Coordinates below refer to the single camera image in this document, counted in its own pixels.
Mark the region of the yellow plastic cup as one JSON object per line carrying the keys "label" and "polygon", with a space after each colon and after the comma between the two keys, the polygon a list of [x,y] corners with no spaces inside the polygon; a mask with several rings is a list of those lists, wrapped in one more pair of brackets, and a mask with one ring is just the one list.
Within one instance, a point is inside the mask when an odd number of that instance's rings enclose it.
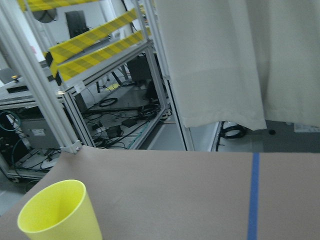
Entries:
{"label": "yellow plastic cup", "polygon": [[31,240],[102,240],[103,235],[83,182],[56,182],[23,206],[17,226]]}

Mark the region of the cream white curtain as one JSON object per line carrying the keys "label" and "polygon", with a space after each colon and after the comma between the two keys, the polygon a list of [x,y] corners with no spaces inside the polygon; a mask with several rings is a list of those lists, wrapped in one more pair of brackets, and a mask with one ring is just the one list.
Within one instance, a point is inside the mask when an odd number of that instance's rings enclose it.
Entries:
{"label": "cream white curtain", "polygon": [[320,124],[317,0],[158,0],[183,125]]}

